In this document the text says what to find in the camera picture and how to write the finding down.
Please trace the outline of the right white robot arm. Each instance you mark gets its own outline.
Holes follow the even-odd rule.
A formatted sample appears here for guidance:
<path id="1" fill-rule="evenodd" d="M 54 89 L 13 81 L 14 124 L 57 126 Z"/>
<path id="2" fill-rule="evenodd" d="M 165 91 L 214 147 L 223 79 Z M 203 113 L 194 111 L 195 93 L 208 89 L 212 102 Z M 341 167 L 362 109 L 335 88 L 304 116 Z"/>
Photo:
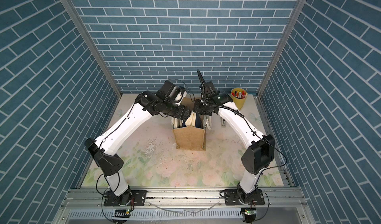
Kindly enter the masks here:
<path id="1" fill-rule="evenodd" d="M 237 195 L 243 204 L 252 202 L 257 193 L 261 174 L 274 159 L 275 140 L 272 135 L 264 135 L 252 125 L 227 94 L 221 94 L 212 82 L 206 82 L 197 70 L 200 81 L 201 98 L 195 100 L 193 111 L 200 115 L 218 114 L 232 127 L 246 146 L 241 157 L 245 168 L 243 178 L 238 183 Z"/>

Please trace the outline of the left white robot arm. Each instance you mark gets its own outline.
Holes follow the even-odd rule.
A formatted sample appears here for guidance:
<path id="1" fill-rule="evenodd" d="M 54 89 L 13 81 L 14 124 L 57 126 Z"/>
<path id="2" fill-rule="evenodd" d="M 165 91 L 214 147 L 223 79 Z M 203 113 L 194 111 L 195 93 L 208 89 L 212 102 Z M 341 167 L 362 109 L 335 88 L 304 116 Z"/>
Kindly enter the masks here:
<path id="1" fill-rule="evenodd" d="M 129 205 L 133 198 L 121 171 L 124 162 L 117 154 L 119 148 L 139 126 L 156 115 L 187 120 L 191 110 L 181 104 L 186 95 L 185 87 L 167 80 L 157 92 L 144 91 L 139 94 L 127 113 L 105 133 L 85 141 L 85 147 L 103 171 L 110 187 L 106 195 L 117 205 Z"/>

